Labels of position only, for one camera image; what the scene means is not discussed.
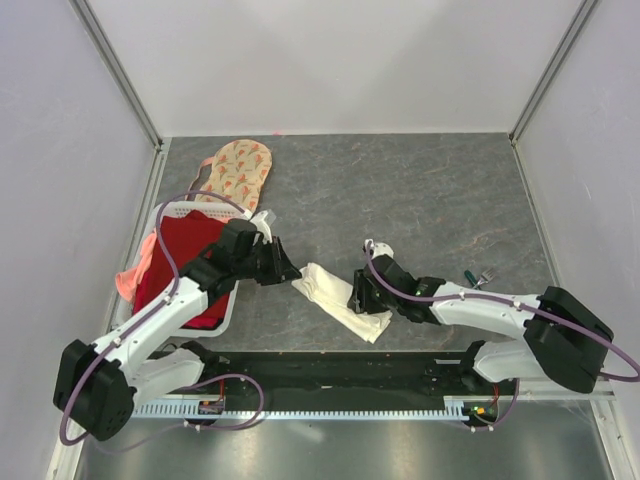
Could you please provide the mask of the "white cloth napkin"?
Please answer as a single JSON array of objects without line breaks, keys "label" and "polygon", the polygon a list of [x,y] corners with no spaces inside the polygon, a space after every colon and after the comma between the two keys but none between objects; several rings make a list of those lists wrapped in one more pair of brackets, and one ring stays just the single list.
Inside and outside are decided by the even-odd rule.
[{"label": "white cloth napkin", "polygon": [[353,286],[316,263],[303,267],[301,277],[293,280],[291,285],[365,342],[374,344],[391,323],[390,311],[367,314],[351,310],[348,301]]}]

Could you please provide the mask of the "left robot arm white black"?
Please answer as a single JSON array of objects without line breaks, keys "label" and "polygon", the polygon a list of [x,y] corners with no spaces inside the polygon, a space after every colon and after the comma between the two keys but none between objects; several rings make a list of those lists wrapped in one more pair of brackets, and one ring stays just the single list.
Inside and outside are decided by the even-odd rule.
[{"label": "left robot arm white black", "polygon": [[118,433],[134,409],[185,387],[208,393],[219,382],[219,369],[189,348],[161,359],[152,353],[184,324],[231,293],[241,280],[261,286],[300,278],[280,239],[271,232],[273,213],[234,218],[218,240],[183,268],[146,307],[122,326],[91,343],[74,340],[62,352],[53,403],[61,411],[59,438],[70,422],[85,436],[105,441]]}]

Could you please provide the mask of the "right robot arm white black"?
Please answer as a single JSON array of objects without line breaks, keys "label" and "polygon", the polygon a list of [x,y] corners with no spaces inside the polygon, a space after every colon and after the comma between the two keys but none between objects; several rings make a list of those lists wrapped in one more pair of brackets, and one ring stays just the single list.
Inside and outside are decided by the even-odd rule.
[{"label": "right robot arm white black", "polygon": [[437,277],[413,277],[384,243],[367,241],[365,267],[355,271],[348,306],[356,313],[396,312],[413,323],[465,326],[504,336],[476,341],[458,368],[467,392],[492,383],[546,377],[577,393],[593,391],[613,333],[568,291],[541,295],[482,293]]}]

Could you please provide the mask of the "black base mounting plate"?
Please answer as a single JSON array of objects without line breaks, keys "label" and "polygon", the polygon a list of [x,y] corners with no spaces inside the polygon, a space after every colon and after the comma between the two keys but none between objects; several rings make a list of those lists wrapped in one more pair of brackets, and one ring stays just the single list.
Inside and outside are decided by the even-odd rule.
[{"label": "black base mounting plate", "polygon": [[264,391],[333,388],[416,391],[429,397],[506,396],[516,382],[485,380],[463,352],[218,352],[196,348],[204,369],[198,383],[223,374],[244,374]]}]

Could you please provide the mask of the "floral beige eye mask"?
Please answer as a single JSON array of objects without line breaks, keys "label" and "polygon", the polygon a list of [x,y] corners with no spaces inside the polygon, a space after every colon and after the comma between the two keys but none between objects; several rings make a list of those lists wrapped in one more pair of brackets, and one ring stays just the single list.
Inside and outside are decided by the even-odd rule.
[{"label": "floral beige eye mask", "polygon": [[264,144],[253,139],[233,140],[201,163],[188,188],[198,194],[188,194],[186,199],[219,202],[202,191],[216,193],[254,213],[272,164],[272,153]]}]

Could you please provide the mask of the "red cloth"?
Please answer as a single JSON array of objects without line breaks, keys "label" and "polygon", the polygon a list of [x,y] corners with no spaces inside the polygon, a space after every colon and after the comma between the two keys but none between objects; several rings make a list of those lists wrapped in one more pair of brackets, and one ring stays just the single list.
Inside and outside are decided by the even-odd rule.
[{"label": "red cloth", "polygon": [[[194,259],[205,247],[218,240],[224,223],[192,211],[186,217],[165,216],[161,221],[161,235],[178,269]],[[153,300],[173,279],[173,273],[161,250],[155,244],[152,263],[138,286],[133,300],[132,313],[136,314]],[[189,330],[218,330],[229,302],[229,294],[224,295],[205,312],[192,318],[184,327]]]}]

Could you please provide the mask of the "pink cloth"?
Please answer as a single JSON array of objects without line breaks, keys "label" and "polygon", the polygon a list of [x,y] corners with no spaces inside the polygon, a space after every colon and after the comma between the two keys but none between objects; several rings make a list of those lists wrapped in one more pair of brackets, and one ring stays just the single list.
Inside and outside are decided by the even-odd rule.
[{"label": "pink cloth", "polygon": [[151,266],[156,241],[157,229],[154,228],[141,244],[138,263],[115,276],[116,290],[126,302],[133,302],[136,290]]}]

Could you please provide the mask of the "green handled wooden spoon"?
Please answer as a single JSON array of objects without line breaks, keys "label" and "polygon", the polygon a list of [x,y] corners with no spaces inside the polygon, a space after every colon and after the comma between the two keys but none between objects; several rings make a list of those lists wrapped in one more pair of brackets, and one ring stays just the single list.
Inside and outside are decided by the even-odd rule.
[{"label": "green handled wooden spoon", "polygon": [[463,274],[472,287],[476,287],[478,285],[478,278],[470,270],[465,270]]}]

